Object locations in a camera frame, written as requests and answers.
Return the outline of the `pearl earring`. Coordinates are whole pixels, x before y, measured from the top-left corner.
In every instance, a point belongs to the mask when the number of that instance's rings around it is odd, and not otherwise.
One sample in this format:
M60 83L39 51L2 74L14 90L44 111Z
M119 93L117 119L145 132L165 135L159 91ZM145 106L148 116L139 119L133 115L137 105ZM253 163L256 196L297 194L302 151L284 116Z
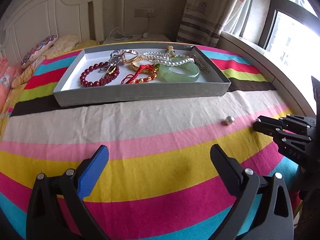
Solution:
M235 118L233 117L233 116L227 116L226 118L225 118L225 120L224 120L224 123L226 124L226 125L231 125L231 124L233 124L234 123L234 121L235 121Z

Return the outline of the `enamel flower brooch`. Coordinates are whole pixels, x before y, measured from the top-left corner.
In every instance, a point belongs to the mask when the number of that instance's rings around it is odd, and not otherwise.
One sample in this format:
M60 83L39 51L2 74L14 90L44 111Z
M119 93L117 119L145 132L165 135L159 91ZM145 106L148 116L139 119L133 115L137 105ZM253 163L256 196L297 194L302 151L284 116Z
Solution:
M198 68L201 71L209 73L209 69L201 63L201 61L196 57L196 55L191 55L190 57L194 60L194 63L198 66Z

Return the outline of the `grey shallow jewelry box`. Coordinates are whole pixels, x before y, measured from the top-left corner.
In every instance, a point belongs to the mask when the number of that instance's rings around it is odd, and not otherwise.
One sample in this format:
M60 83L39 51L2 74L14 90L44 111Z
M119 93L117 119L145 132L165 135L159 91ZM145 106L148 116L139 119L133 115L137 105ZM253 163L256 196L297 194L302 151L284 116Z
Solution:
M111 75L99 69L114 50L124 50L122 61ZM152 59L141 62L134 72L130 63L139 55ZM160 78L158 62L172 57L196 57L209 69L200 70L196 82L170 83ZM196 46L182 43L142 42L87 48L68 67L53 90L61 107L151 99L223 96L231 82Z

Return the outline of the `window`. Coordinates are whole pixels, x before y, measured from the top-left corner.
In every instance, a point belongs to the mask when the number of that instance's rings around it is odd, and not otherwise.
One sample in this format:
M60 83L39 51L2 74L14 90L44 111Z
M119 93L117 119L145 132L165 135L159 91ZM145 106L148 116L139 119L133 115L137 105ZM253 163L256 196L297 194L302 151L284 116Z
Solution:
M310 0L246 0L246 17L221 33L218 48L256 66L297 114L316 114L319 10Z

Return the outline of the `striped colourful bed cloth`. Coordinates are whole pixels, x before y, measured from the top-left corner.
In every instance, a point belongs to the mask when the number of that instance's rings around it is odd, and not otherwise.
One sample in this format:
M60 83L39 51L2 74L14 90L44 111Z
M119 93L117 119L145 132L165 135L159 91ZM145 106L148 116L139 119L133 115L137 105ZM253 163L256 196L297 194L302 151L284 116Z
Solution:
M20 236L37 175L76 168L100 145L110 159L85 205L112 239L207 239L234 203L210 161L213 144L243 167L279 172L292 185L297 165L251 127L260 115L278 118L290 109L241 56L201 51L231 81L221 97L58 106L9 118L1 136L1 209ZM229 115L235 121L226 125Z

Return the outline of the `green jade bangle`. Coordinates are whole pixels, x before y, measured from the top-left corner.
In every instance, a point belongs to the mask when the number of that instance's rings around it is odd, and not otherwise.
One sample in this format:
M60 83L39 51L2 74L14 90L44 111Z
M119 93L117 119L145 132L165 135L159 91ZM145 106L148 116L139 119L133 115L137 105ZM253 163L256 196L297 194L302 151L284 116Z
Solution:
M170 83L196 82L200 77L200 69L190 57L172 57L157 64L160 78Z

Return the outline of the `gold bangle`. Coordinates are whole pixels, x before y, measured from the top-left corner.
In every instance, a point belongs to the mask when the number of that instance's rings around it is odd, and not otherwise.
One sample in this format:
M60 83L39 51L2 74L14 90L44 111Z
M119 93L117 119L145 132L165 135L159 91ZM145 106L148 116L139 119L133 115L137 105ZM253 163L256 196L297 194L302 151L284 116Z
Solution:
M141 62L151 62L151 61L152 61L152 59L148 58L147 56L139 55L139 56L137 56L136 59L134 59L130 63L130 67L134 72L136 72L138 70L138 68L140 67Z

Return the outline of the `striped printed curtain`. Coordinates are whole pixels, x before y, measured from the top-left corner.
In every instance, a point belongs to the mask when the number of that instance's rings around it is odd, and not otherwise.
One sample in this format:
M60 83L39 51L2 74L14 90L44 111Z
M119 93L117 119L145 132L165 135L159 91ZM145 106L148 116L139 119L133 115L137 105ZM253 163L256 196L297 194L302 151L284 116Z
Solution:
M187 0L177 41L215 47L226 25L237 18L245 0Z

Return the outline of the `folded pink quilt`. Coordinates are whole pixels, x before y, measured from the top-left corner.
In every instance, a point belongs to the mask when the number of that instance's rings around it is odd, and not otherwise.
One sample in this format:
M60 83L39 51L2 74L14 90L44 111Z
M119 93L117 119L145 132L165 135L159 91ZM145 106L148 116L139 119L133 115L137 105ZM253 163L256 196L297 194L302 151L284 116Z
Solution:
M0 74L0 108L3 109L5 100L8 96L11 88L11 82L17 74L18 68L16 66L9 65L9 59L7 57L1 58L1 74Z

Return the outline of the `embroidered round pillow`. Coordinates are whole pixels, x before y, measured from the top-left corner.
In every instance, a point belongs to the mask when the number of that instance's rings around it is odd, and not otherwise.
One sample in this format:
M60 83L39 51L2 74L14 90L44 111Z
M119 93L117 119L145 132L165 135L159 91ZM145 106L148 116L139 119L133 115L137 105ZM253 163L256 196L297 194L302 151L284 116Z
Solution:
M38 59L44 52L46 52L55 44L57 39L57 35L50 35L39 42L36 46L34 46L30 51L26 53L23 60L21 61L22 68L27 68L31 63Z

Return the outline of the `white standing lamp pole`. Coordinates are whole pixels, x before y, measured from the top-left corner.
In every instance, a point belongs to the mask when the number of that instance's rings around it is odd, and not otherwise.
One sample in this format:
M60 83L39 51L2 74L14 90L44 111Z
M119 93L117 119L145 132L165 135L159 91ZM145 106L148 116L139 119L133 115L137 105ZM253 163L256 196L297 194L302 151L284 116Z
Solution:
M130 40L132 35L125 32L125 0L121 0L121 27L117 28L114 39L116 41Z

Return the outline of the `white nightstand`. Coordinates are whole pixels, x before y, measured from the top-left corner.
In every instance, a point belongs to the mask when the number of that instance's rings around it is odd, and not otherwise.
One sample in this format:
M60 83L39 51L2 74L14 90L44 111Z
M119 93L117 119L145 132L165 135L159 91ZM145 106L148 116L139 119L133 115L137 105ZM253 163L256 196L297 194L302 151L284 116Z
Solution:
M170 40L164 34L148 34L147 38L143 35L130 35L129 37L116 39L114 37L109 37L104 40L102 44L113 44L113 43L123 43L123 42L151 42L151 41L161 41L170 42Z

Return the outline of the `yellow floral pillow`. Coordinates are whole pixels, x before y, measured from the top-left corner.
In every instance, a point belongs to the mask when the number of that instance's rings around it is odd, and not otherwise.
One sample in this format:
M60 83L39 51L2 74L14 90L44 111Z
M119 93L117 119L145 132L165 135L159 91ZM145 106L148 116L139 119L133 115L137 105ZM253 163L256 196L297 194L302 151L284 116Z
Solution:
M79 38L75 35L66 35L58 38L47 51L42 53L30 64L27 64L25 70L13 79L11 87L17 88L18 86L27 83L44 60L53 59L54 57L70 52L75 48L77 43L79 43Z

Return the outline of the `white bed headboard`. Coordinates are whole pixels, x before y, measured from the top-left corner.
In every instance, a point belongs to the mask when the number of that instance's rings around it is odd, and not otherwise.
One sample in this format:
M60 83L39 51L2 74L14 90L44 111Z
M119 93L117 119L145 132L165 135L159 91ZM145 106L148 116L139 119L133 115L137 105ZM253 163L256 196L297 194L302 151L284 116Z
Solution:
M103 0L26 0L3 26L1 57L15 65L44 38L68 34L104 41Z

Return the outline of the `wall power socket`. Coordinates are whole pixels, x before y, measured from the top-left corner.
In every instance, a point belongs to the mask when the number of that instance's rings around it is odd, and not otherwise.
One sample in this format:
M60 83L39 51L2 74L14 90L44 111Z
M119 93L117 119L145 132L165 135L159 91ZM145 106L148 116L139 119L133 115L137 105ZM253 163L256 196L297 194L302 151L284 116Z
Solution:
M136 18L155 18L156 9L154 8L135 8Z

